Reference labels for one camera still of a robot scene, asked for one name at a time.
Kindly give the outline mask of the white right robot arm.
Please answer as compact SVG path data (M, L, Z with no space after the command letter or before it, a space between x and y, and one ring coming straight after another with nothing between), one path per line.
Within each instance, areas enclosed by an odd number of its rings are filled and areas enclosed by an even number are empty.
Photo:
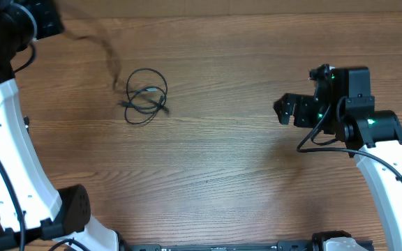
M285 93L274 103L279 123L290 121L310 131L299 153L347 153L369 186L387 247L402 250L402 125L392 110L375 109L369 68L334 68L309 72L312 96Z

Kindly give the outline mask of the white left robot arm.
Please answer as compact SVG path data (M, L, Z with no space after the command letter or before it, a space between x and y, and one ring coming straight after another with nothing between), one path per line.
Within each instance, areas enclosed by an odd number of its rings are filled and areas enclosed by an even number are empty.
M38 239L72 250L127 249L119 233L91 214L84 186L51 184L21 112L12 59L63 31L54 1L0 1L0 250L23 250Z

